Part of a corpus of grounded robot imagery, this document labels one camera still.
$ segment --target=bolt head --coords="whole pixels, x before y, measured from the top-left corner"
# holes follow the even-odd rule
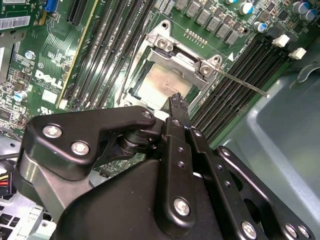
[[[44,127],[42,132],[47,138],[51,139],[59,138],[62,135],[62,130],[59,127],[53,125]]]
[[[241,223],[241,227],[245,233],[245,235],[250,239],[256,239],[257,238],[257,232],[255,228],[247,221],[243,221]]]
[[[178,214],[181,216],[188,216],[190,214],[190,207],[189,204],[180,197],[177,197],[173,201],[174,209],[177,211]]]
[[[79,156],[84,156],[87,155],[90,151],[90,148],[87,144],[81,141],[76,141],[71,145],[72,151],[79,155]]]
[[[286,230],[291,234],[292,237],[294,237],[294,238],[297,238],[297,237],[298,237],[295,229],[294,229],[291,225],[286,224],[286,225],[285,225],[285,228],[286,228]]]
[[[299,226],[298,226],[298,229],[300,230],[300,232],[301,232],[307,239],[310,238],[310,235],[309,235],[308,231],[305,229],[305,227],[299,225]]]

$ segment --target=pci slot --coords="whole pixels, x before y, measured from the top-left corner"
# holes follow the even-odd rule
[[[67,12],[66,21],[74,26],[78,26],[85,13],[88,0],[72,0]]]

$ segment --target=wire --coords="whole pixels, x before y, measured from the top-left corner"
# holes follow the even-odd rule
[[[5,176],[1,176],[0,177],[0,181],[4,180],[4,179],[7,179],[9,177],[9,175],[5,175]]]
[[[10,154],[3,154],[0,155],[0,160],[7,160],[7,159],[15,159],[19,157],[19,153],[10,153]]]

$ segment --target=mounting hole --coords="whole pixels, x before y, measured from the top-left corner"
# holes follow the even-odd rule
[[[168,29],[168,23],[166,23],[166,22],[162,23],[161,26],[163,29]]]
[[[182,153],[182,154],[185,152],[185,150],[182,147],[178,147],[178,151],[179,153]]]
[[[179,166],[179,168],[181,168],[181,169],[184,169],[184,168],[185,168],[185,164],[184,164],[182,161],[180,161],[180,162],[178,163],[178,166]]]
[[[228,182],[228,181],[225,181],[225,182],[224,182],[224,185],[225,185],[227,188],[230,188],[230,187],[231,187],[231,183]]]
[[[244,30],[243,30],[243,34],[244,35],[247,35],[249,33],[249,29],[248,28],[245,28]]]

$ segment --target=electronic component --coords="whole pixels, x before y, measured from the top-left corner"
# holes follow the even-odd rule
[[[270,17],[270,14],[267,11],[262,11],[260,14],[258,20],[265,23]]]
[[[220,24],[220,21],[217,18],[213,17],[209,22],[208,26],[206,26],[206,29],[214,33],[217,27],[219,26],[219,24]]]
[[[254,24],[253,24],[253,28],[254,30],[256,30],[258,33],[264,33],[267,29],[267,24],[265,23],[262,23],[262,22],[259,22],[259,21],[256,21]]]
[[[233,26],[233,29],[236,30],[236,31],[238,31],[238,29],[240,28],[240,26],[241,26],[241,23],[237,21],[237,22],[235,23],[235,25]]]
[[[225,36],[229,32],[229,30],[230,30],[230,28],[227,25],[222,24],[221,27],[219,28],[218,32],[216,33],[216,35],[223,39],[223,38],[225,38]]]
[[[231,30],[231,31],[227,34],[227,36],[226,36],[226,38],[225,38],[224,41],[225,41],[226,44],[232,46],[232,45],[238,40],[238,38],[239,38],[239,34],[236,33],[235,31],[232,31],[232,30]]]
[[[292,53],[289,53],[289,57],[295,60],[301,60],[303,56],[307,53],[307,51],[303,47],[299,47]]]
[[[308,11],[309,7],[309,3],[297,1],[292,5],[291,10],[294,14],[305,14]]]
[[[300,19],[304,21],[311,22],[317,16],[317,11],[315,9],[308,10],[305,14],[300,15]]]
[[[88,0],[72,0],[67,12],[66,21],[74,26],[81,22]]]
[[[251,2],[243,2],[239,5],[238,10],[242,15],[251,14],[254,11],[254,5]]]
[[[20,103],[23,100],[27,99],[27,97],[28,97],[28,94],[23,90],[18,91],[13,95],[13,99],[18,103]]]
[[[223,22],[224,22],[225,24],[228,24],[231,19],[232,19],[232,16],[227,15],[227,16],[224,18]]]
[[[200,8],[200,5],[192,1],[188,9],[185,11],[185,15],[187,15],[189,18],[193,18],[198,12],[199,8]]]
[[[58,0],[47,0],[44,10],[48,13],[53,13],[57,8],[57,3]]]
[[[187,3],[188,0],[177,0],[174,6],[176,9],[182,11],[186,7]]]
[[[285,35],[282,34],[280,37],[274,39],[272,41],[272,44],[279,47],[279,48],[283,48],[284,46],[286,46],[286,44],[289,42],[290,38]]]
[[[271,11],[274,9],[275,6],[276,6],[276,5],[275,5],[273,2],[271,2],[271,3],[266,7],[266,10],[268,10],[269,12],[271,12]]]
[[[278,15],[278,18],[281,20],[281,21],[284,21],[287,19],[287,17],[289,16],[289,13],[287,13],[285,10],[282,10],[279,15]]]
[[[202,10],[198,18],[196,19],[196,22],[200,25],[205,25],[208,18],[210,17],[210,13],[207,12],[206,10]]]
[[[218,8],[215,10],[214,15],[215,15],[216,17],[219,17],[222,12],[223,12],[222,8],[218,7]]]

